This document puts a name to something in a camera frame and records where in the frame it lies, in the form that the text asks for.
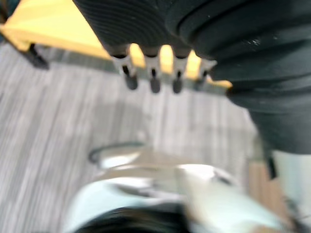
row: gray carpet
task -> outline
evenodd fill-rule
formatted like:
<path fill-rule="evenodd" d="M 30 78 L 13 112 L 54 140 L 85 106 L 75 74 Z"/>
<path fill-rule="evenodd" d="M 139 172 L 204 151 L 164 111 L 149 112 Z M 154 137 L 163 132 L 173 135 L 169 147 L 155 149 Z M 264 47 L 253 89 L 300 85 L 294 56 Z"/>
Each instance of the gray carpet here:
<path fill-rule="evenodd" d="M 49 71 L 0 47 L 0 232 L 60 232 L 73 195 L 96 174 L 87 154 L 140 140 L 224 168 L 245 182 L 256 132 L 225 97 L 170 85 L 128 91 L 111 64 L 41 48 Z"/>

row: yellow chair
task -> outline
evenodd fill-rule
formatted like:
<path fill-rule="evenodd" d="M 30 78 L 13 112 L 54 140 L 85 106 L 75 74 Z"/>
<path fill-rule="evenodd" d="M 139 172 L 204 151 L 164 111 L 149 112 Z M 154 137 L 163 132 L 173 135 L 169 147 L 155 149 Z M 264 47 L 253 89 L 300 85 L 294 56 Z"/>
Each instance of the yellow chair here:
<path fill-rule="evenodd" d="M 14 14 L 6 23 L 0 24 L 0 32 L 28 60 L 42 68 L 48 66 L 35 52 L 33 44 L 111 59 L 72 0 L 21 0 Z M 144 68 L 139 46 L 132 44 L 130 50 L 134 65 Z M 171 73 L 173 53 L 169 45 L 162 47 L 160 59 L 162 71 Z M 197 78 L 200 63 L 201 59 L 192 51 L 186 71 L 188 78 Z M 208 82 L 223 87 L 231 85 L 227 81 L 213 82 L 209 79 Z"/>

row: floor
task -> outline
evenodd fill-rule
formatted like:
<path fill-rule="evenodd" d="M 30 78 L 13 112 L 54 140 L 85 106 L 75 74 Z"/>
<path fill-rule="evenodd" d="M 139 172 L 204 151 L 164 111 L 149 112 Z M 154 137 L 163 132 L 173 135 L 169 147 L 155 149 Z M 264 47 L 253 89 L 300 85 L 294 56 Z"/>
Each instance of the floor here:
<path fill-rule="evenodd" d="M 126 89 L 111 64 L 40 48 L 49 71 L 34 69 L 10 45 L 0 47 L 0 232 L 58 233 L 80 187 L 97 173 L 88 153 L 143 141 L 247 179 L 256 131 L 246 111 L 215 93 L 141 81 Z"/>

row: yellow seat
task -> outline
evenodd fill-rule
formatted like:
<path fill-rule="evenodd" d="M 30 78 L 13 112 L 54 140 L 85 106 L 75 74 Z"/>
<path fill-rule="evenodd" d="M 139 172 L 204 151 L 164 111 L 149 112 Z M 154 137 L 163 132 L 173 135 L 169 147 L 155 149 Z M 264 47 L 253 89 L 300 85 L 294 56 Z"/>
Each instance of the yellow seat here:
<path fill-rule="evenodd" d="M 20 51 L 27 51 L 35 43 L 111 59 L 72 0 L 22 0 L 8 21 L 0 25 L 0 31 Z M 131 56 L 134 65 L 145 67 L 138 45 L 132 44 Z M 162 71 L 171 73 L 170 46 L 162 47 L 160 58 Z M 201 59 L 192 51 L 186 71 L 188 78 L 196 79 L 200 63 Z M 226 81 L 214 84 L 230 86 Z"/>

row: black sleeve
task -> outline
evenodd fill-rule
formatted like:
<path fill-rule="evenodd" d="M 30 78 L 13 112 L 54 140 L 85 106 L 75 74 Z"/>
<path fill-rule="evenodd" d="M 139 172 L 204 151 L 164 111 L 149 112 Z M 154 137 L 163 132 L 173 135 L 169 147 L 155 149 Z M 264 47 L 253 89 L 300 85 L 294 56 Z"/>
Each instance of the black sleeve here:
<path fill-rule="evenodd" d="M 263 139 L 311 154 L 311 0 L 73 1 L 103 45 L 159 46 L 173 34 L 217 60 L 212 79 L 232 82 L 228 97 Z"/>
<path fill-rule="evenodd" d="M 263 139 L 311 154 L 311 1 L 165 4 L 166 27 L 200 57 L 217 60 L 212 79 L 232 82 L 228 97 L 249 110 Z"/>

